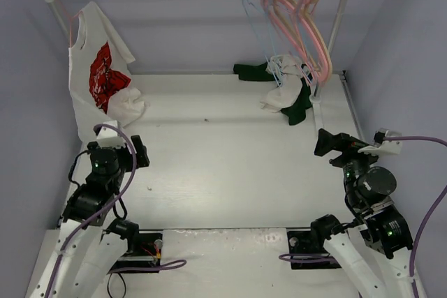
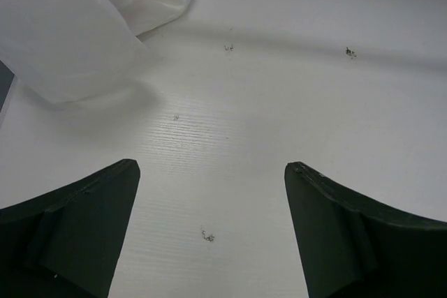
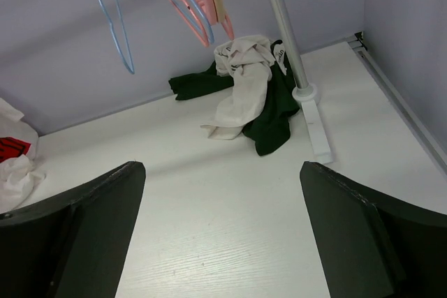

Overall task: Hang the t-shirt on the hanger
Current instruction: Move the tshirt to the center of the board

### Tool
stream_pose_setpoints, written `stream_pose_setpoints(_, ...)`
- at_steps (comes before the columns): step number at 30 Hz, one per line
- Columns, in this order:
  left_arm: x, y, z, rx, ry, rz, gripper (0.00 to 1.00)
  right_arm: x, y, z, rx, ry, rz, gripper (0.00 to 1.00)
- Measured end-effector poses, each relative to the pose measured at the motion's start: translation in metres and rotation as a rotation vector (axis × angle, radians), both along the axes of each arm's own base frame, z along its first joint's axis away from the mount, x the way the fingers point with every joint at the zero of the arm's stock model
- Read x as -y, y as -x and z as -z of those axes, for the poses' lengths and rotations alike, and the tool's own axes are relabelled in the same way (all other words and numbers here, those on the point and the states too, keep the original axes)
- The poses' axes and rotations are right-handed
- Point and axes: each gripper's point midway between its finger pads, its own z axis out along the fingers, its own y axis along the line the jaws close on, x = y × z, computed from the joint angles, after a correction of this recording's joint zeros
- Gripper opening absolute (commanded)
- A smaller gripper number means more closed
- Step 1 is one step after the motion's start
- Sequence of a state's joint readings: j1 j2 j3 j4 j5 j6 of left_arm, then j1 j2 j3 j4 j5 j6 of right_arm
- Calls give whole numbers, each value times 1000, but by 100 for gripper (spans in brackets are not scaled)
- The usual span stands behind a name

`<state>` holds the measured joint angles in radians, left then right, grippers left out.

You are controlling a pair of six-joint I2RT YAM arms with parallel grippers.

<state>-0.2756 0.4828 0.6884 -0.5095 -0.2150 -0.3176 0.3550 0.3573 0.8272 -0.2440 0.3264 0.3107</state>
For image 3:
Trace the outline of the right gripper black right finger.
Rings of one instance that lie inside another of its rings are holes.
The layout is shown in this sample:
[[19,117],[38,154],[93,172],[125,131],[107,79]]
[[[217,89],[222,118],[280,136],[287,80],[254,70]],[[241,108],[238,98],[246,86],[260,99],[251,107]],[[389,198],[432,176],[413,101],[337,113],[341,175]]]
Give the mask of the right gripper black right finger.
[[300,183],[331,297],[446,296],[446,215],[320,163]]

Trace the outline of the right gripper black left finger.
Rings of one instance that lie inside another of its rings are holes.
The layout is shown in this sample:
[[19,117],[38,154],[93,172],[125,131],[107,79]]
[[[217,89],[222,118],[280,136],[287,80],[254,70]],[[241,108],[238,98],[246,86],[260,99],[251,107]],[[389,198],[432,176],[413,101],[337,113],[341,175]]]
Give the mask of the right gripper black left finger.
[[114,297],[145,167],[130,161],[1,215],[2,297]]

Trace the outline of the white and green t-shirt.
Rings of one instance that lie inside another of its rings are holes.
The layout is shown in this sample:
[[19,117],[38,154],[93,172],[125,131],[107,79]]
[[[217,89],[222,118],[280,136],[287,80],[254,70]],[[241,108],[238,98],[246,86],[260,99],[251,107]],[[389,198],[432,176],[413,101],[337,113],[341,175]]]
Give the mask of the white and green t-shirt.
[[209,121],[201,125],[213,140],[239,135],[266,156],[291,137],[289,120],[300,107],[292,96],[293,71],[282,40],[262,35],[236,38],[214,49],[211,66],[169,80],[176,100],[191,100],[231,89]]

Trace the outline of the light blue wire hanger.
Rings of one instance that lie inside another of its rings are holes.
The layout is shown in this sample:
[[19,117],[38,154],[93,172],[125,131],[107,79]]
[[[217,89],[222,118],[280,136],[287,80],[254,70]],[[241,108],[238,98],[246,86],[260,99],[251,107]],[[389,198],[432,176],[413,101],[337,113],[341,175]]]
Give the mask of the light blue wire hanger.
[[112,18],[104,0],[97,0],[97,1],[108,23],[110,35],[112,37],[115,49],[119,55],[119,58],[121,59],[122,64],[128,73],[134,75],[135,66],[133,62],[133,55],[131,52],[129,38],[126,32],[126,26],[124,23],[124,17],[119,0],[113,0],[117,16],[116,20]]

